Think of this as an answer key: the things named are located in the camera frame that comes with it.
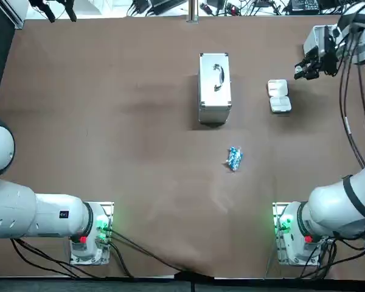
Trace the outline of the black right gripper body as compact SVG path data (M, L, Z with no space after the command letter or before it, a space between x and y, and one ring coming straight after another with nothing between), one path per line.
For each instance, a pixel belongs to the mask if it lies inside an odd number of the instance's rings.
M335 76L337 69L338 58L336 50L329 50L327 52L320 52L318 50L315 60L315 77L320 76L320 72L325 75Z

